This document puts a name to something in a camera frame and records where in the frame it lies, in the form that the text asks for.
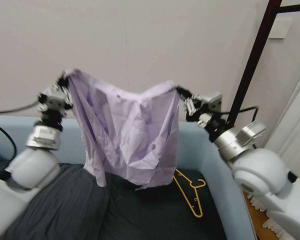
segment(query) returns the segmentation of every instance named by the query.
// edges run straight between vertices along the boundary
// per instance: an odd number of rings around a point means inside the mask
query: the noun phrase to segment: wooden floor
[[[246,204],[248,206],[250,216],[252,218],[252,222],[254,225],[254,229],[256,235],[259,237],[260,240],[278,240],[275,233],[268,228],[263,228],[262,224],[268,219],[266,216],[266,212],[261,212],[259,210],[255,210],[255,208],[251,205],[250,200],[247,199],[247,193],[243,193]]]

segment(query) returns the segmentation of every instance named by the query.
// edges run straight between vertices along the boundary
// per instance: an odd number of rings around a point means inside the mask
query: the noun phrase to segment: dark gray cloth
[[[82,167],[61,164],[58,177],[38,193],[2,239],[226,239],[207,186],[197,189],[203,217],[196,218],[175,182],[135,191],[138,186],[106,174],[106,187],[99,187],[95,177]],[[197,171],[181,171],[192,181],[203,179]],[[182,179],[179,182],[189,200],[194,200],[189,183]]]

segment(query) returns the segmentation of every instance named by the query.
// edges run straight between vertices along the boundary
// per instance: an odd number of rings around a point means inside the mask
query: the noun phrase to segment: lavender shirt
[[[172,81],[131,93],[74,70],[68,74],[73,113],[86,149],[84,168],[106,185],[105,172],[140,189],[173,180],[179,95]]]

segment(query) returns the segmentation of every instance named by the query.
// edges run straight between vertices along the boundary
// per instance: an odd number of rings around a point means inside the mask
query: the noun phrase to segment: white curtain
[[[300,177],[300,80],[265,148],[278,153]]]

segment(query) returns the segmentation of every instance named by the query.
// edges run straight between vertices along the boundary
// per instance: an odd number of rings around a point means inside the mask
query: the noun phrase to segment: light blue padded surface
[[[25,148],[35,121],[35,117],[0,116],[0,126],[15,140],[19,153]],[[54,154],[61,163],[84,164],[86,154],[77,121],[66,119],[62,125],[61,147]],[[197,170],[204,175],[227,239],[257,239],[242,192],[217,148],[210,143],[208,133],[194,123],[180,122],[179,128],[178,168]],[[0,133],[0,158],[9,159],[12,153],[10,142]]]

